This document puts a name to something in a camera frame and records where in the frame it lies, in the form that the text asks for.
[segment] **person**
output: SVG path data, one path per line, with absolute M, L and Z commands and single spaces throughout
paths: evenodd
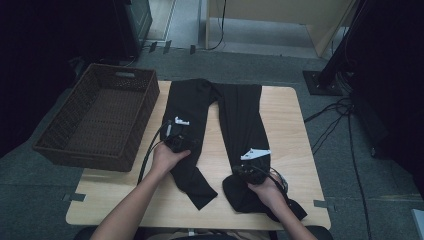
M 164 143 L 159 143 L 154 150 L 150 171 L 140 184 L 106 216 L 95 229 L 91 239 L 133 239 L 159 183 L 179 161 L 189 154 L 190 150 L 174 153 Z M 248 187 L 272 210 L 292 239 L 316 239 L 292 213 L 271 179 L 267 179 L 261 185 L 248 184 Z

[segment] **wrist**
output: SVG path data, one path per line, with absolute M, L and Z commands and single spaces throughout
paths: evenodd
M 151 169 L 147 173 L 146 177 L 149 176 L 149 178 L 152 178 L 153 181 L 160 182 L 165 178 L 166 174 L 167 172 L 161 171 L 160 169 Z
M 277 212 L 291 211 L 283 198 L 276 199 L 275 201 L 271 202 L 270 206 L 268 207 L 274 214 L 276 214 Z

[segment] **finger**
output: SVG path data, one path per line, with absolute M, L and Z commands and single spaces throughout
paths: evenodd
M 159 142 L 158 145 L 156 145 L 154 152 L 160 152 L 163 151 L 167 146 L 163 142 Z
M 183 159 L 183 158 L 187 157 L 190 154 L 191 154 L 191 151 L 190 150 L 185 150 L 185 151 L 179 152 L 178 153 L 178 157 L 180 159 Z

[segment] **brown woven basket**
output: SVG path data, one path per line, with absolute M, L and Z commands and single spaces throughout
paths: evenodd
M 128 172 L 158 95 L 155 70 L 91 64 L 33 149 L 58 165 Z

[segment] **wooden table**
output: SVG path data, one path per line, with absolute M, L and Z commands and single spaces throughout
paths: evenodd
M 75 225 L 98 225 L 136 186 L 143 158 L 161 125 L 170 82 L 159 82 L 160 95 L 145 130 L 133 169 L 129 173 L 85 169 L 76 193 L 85 194 L 83 202 L 72 201 L 66 221 Z M 326 208 L 314 207 L 324 200 L 312 157 L 296 92 L 287 87 L 263 87 L 260 113 L 272 151 L 271 166 L 289 184 L 289 197 L 308 213 L 305 225 L 330 228 Z M 150 169 L 152 156 L 146 166 Z M 222 181 L 231 174 L 218 120 L 218 105 L 209 108 L 202 155 L 197 164 L 211 187 L 218 192 L 200 211 L 181 192 L 169 175 L 160 184 L 140 223 L 148 227 L 281 230 L 279 223 L 265 214 L 234 212 L 222 190 Z
M 225 18 L 305 24 L 321 57 L 340 26 L 351 19 L 355 0 L 229 0 Z M 224 0 L 208 0 L 205 46 L 209 47 L 210 18 L 222 18 Z

